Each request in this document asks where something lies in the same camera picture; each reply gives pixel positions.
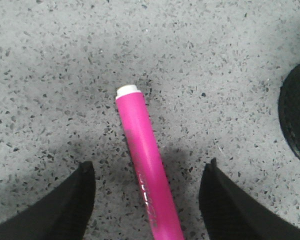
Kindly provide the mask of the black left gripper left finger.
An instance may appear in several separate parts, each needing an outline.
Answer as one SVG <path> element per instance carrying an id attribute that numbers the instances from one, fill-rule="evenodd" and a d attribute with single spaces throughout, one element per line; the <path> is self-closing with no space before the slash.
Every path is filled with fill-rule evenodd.
<path id="1" fill-rule="evenodd" d="M 92 162 L 79 164 L 65 181 L 18 215 L 0 224 L 0 240 L 81 240 L 96 195 Z"/>

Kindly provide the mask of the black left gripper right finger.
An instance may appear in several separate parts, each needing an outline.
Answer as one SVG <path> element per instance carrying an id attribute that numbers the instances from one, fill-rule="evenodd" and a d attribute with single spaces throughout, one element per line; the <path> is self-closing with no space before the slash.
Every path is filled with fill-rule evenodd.
<path id="1" fill-rule="evenodd" d="M 239 188 L 215 158 L 204 167 L 198 203 L 211 240 L 300 240 L 300 228 Z"/>

